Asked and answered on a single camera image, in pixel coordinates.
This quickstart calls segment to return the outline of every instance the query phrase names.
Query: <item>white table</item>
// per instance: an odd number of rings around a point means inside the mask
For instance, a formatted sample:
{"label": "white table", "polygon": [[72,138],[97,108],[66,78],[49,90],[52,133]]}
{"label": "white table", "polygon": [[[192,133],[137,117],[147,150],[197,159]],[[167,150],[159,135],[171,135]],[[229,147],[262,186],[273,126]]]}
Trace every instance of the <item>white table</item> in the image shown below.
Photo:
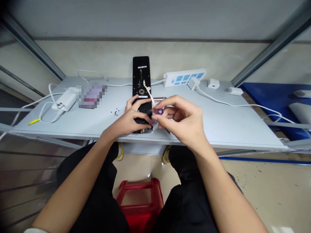
{"label": "white table", "polygon": [[[103,79],[90,81],[104,83]],[[131,83],[132,79],[110,79],[109,84],[121,85]],[[62,87],[75,87],[83,85],[85,81],[79,77],[67,77],[61,82]],[[207,88],[206,81],[202,81],[200,88],[214,98],[234,105],[247,104],[242,96],[229,95],[224,92],[231,87],[230,82],[221,82],[220,88],[214,90]],[[126,101],[132,97],[132,86],[108,87],[102,102],[95,109],[78,108],[76,102],[72,109],[65,112],[56,122],[46,124],[37,122],[28,126],[28,123],[38,119],[39,112],[46,101],[36,106],[14,129],[12,133],[31,134],[53,138],[89,139],[97,140],[102,131],[112,124],[124,113]],[[64,89],[56,87],[53,93],[63,92]],[[203,110],[204,131],[207,139],[214,148],[251,149],[284,151],[288,147],[275,136],[257,113],[250,107],[231,107],[214,102],[211,99],[191,91],[187,85],[164,88],[162,84],[152,86],[154,97],[169,97],[178,94]],[[57,112],[47,107],[43,119],[50,121]],[[181,145],[174,135],[165,130],[154,127],[150,134],[129,134],[118,138],[122,142],[145,142],[152,144]]]}

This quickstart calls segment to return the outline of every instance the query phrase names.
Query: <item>floor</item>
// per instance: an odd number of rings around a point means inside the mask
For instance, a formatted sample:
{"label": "floor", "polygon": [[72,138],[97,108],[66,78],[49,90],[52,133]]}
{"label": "floor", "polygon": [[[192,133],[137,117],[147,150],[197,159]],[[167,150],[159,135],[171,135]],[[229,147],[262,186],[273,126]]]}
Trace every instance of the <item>floor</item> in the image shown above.
{"label": "floor", "polygon": [[[226,160],[222,160],[222,163],[234,175],[245,197],[256,209],[270,233],[310,232],[310,166]],[[123,180],[159,179],[164,202],[170,190],[180,184],[176,171],[171,165],[162,165],[160,156],[125,154],[122,161],[114,161],[113,164],[118,170],[113,188],[114,197],[117,196],[119,184]],[[140,195],[131,193],[125,196],[123,205],[149,201],[150,192]]]}

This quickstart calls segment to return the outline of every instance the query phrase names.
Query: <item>blue mat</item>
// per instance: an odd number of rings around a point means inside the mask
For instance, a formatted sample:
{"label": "blue mat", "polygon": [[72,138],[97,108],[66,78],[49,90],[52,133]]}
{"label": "blue mat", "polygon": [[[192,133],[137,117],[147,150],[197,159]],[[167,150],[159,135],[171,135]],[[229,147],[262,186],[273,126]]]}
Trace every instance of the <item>blue mat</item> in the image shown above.
{"label": "blue mat", "polygon": [[[245,91],[258,105],[280,112],[284,117],[299,123],[298,119],[291,112],[288,105],[292,103],[302,103],[311,105],[311,98],[298,98],[293,92],[298,90],[311,90],[311,85],[302,84],[277,84],[277,83],[243,83],[241,85]],[[262,110],[266,114],[275,114],[269,110]],[[270,116],[272,121],[278,119],[277,116]],[[307,134],[298,128],[279,127],[289,140],[301,140],[309,138]]]}

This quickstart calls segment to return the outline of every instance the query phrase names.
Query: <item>person's left hand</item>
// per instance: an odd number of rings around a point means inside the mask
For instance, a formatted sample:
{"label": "person's left hand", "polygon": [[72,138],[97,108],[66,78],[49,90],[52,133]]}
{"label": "person's left hand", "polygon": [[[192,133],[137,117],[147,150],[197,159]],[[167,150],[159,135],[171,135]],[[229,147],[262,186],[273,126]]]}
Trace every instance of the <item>person's left hand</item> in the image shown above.
{"label": "person's left hand", "polygon": [[[120,137],[122,135],[127,135],[137,130],[151,128],[151,120],[147,114],[138,112],[138,108],[140,105],[144,103],[148,103],[151,99],[142,99],[132,104],[134,100],[138,98],[138,95],[133,96],[126,102],[125,112],[124,114],[117,119],[111,126],[109,126],[109,131],[115,137]],[[145,119],[149,125],[147,124],[137,124],[135,122],[135,118],[142,118]]]}

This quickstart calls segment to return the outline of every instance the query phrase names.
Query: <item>electrical cord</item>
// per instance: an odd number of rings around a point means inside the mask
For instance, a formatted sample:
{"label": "electrical cord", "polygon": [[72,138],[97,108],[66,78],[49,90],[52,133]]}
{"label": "electrical cord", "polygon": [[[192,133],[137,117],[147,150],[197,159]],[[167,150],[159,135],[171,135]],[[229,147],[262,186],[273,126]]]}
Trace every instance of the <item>electrical cord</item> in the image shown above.
{"label": "electrical cord", "polygon": [[63,114],[64,111],[63,111],[63,110],[59,110],[57,116],[56,116],[52,121],[47,122],[47,121],[42,120],[43,109],[45,108],[45,106],[46,106],[47,104],[53,104],[53,103],[54,103],[54,102],[46,102],[46,103],[43,105],[43,107],[42,107],[42,109],[41,109],[41,111],[40,111],[40,114],[39,114],[39,119],[40,119],[40,121],[42,121],[43,123],[53,123],[53,122],[55,122],[55,121],[58,120],[58,118],[61,116],[61,114]]}
{"label": "electrical cord", "polygon": [[282,114],[277,112],[277,111],[274,111],[270,108],[267,108],[267,107],[264,107],[264,106],[261,106],[261,105],[256,105],[256,104],[250,104],[250,105],[232,105],[232,104],[229,104],[229,103],[226,103],[226,102],[223,102],[223,101],[220,101],[220,100],[217,100],[213,97],[211,97],[210,95],[206,94],[205,92],[203,92],[199,87],[197,88],[197,90],[199,90],[202,94],[204,94],[205,96],[209,97],[210,99],[216,101],[216,102],[219,102],[219,103],[222,103],[222,104],[226,104],[226,105],[229,105],[229,106],[232,106],[232,107],[245,107],[245,106],[258,106],[258,107],[261,107],[261,108],[264,108],[264,109],[267,109],[269,111],[272,111],[272,112],[275,112],[278,114],[279,117],[282,117]]}
{"label": "electrical cord", "polygon": [[[57,95],[57,94],[64,94],[64,92],[61,92],[61,93],[53,93],[53,95]],[[50,96],[51,96],[51,94],[49,94],[49,95],[47,95],[47,96],[44,96],[43,98],[41,98],[41,99],[39,99],[39,100],[37,100],[37,101],[31,103],[31,104],[27,104],[27,105],[25,105],[25,106],[22,106],[21,108],[26,108],[26,107],[29,107],[29,106],[31,106],[31,105],[34,105],[34,104],[40,102],[41,100],[44,100],[44,99],[46,99],[46,98],[48,98],[48,97],[50,97]],[[16,116],[15,116],[13,122],[11,123],[11,126],[14,126],[14,124],[16,123],[16,121],[17,121],[17,119],[18,119],[20,113],[21,113],[21,112],[18,112],[18,113],[16,114]]]}
{"label": "electrical cord", "polygon": [[[78,70],[78,76],[79,76],[80,78],[84,79],[85,81],[87,81],[88,83],[89,83],[89,81],[86,80],[84,77],[82,77],[82,76],[79,74],[80,71],[98,73],[98,74],[100,74],[101,76],[103,76],[104,79],[107,79],[102,73],[100,73],[100,72],[98,72],[98,71]],[[151,86],[157,85],[157,84],[160,84],[160,83],[163,83],[163,82],[164,82],[164,79],[163,79],[163,80],[160,80],[160,81],[157,81],[157,82],[155,82],[155,83],[152,83]],[[111,85],[111,84],[107,84],[107,86],[121,87],[121,86],[133,86],[133,84],[132,84],[132,83],[127,83],[127,84],[123,84],[123,85]]]}
{"label": "electrical cord", "polygon": [[[57,94],[64,94],[64,92],[62,92],[62,93],[53,93],[53,95],[57,95]],[[37,101],[35,101],[35,102],[32,102],[32,103],[30,103],[30,104],[27,104],[27,105],[25,105],[25,106],[22,106],[21,108],[26,108],[26,107],[29,107],[29,106],[31,106],[31,105],[34,105],[34,104],[40,102],[41,100],[44,100],[44,99],[46,99],[46,98],[48,98],[48,97],[50,97],[50,96],[51,96],[51,94],[49,94],[49,95],[47,95],[47,96],[44,96],[43,98],[41,98],[41,99],[39,99],[39,100],[37,100]],[[14,120],[13,120],[12,123],[11,123],[11,126],[14,126],[14,124],[16,123],[16,121],[17,121],[17,119],[18,119],[20,113],[21,113],[21,112],[17,112],[17,114],[16,114]],[[7,132],[3,133],[3,134],[0,136],[0,141],[1,141],[1,139],[2,139],[6,134],[7,134]]]}
{"label": "electrical cord", "polygon": [[[264,116],[262,119],[264,119],[264,118],[266,118],[266,117],[269,117],[269,116],[277,116],[277,117],[279,117],[279,118],[278,118],[276,121],[274,121],[274,122],[278,122],[278,121],[282,118],[282,119],[287,120],[288,122],[290,122],[290,123],[292,123],[292,124],[296,124],[295,122],[293,122],[293,121],[291,121],[291,120],[289,120],[289,119],[287,119],[287,118],[285,118],[285,117],[283,117],[283,116],[276,115],[276,114],[269,114],[269,115],[266,115],[266,116]],[[303,129],[303,128],[302,128],[302,130],[307,134],[307,136],[308,136],[309,138],[311,138],[311,134],[309,133],[308,130]]]}
{"label": "electrical cord", "polygon": [[57,84],[55,84],[55,83],[50,83],[50,84],[49,84],[49,92],[50,92],[50,96],[51,96],[51,98],[52,98],[52,100],[53,100],[53,103],[56,105],[56,107],[57,107],[58,109],[60,109],[61,107],[58,106],[58,104],[56,103],[56,101],[55,101],[55,99],[54,99],[54,97],[53,97],[53,93],[52,93],[52,90],[51,90],[51,86],[52,86],[52,85],[58,86],[58,87],[63,88],[63,89],[65,89],[65,90],[68,90],[68,89],[67,89],[67,88],[64,88],[64,87],[61,87],[60,85],[57,85]]}
{"label": "electrical cord", "polygon": [[106,79],[106,77],[105,77],[102,73],[100,73],[100,72],[98,72],[98,71],[78,70],[78,76],[79,76],[80,78],[84,79],[84,80],[87,81],[87,82],[89,82],[89,81],[86,80],[84,77],[82,77],[82,76],[79,74],[80,71],[98,73],[98,74],[100,74],[101,76],[103,76],[104,79]]}
{"label": "electrical cord", "polygon": [[[214,101],[216,101],[216,102],[219,102],[219,103],[222,103],[222,104],[226,104],[226,105],[229,105],[229,106],[232,106],[232,107],[258,106],[258,107],[264,108],[264,109],[266,109],[266,110],[269,110],[269,111],[272,111],[272,112],[277,113],[277,114],[269,114],[269,115],[266,115],[266,116],[264,116],[262,119],[266,118],[267,116],[277,116],[277,117],[279,117],[279,118],[276,120],[276,122],[279,121],[279,120],[282,118],[282,119],[284,119],[284,120],[286,120],[286,121],[288,121],[288,122],[290,122],[290,123],[292,123],[292,124],[295,124],[295,122],[293,122],[293,121],[291,121],[291,120],[289,120],[289,119],[283,117],[281,113],[279,113],[279,112],[277,112],[277,111],[274,111],[274,110],[272,110],[272,109],[270,109],[270,108],[267,108],[267,107],[264,107],[264,106],[261,106],[261,105],[256,105],[256,104],[249,104],[249,105],[232,105],[232,104],[229,104],[229,103],[226,103],[226,102],[223,102],[223,101],[220,101],[220,100],[217,100],[217,99],[211,97],[210,95],[208,95],[208,94],[206,94],[205,92],[203,92],[199,87],[198,87],[196,90],[199,90],[202,94],[204,94],[205,96],[207,96],[208,98],[210,98],[210,99],[212,99],[212,100],[214,100]],[[303,131],[305,131],[306,134],[307,134],[307,136],[308,136],[309,138],[311,138],[310,133],[309,133],[306,129],[303,129]]]}

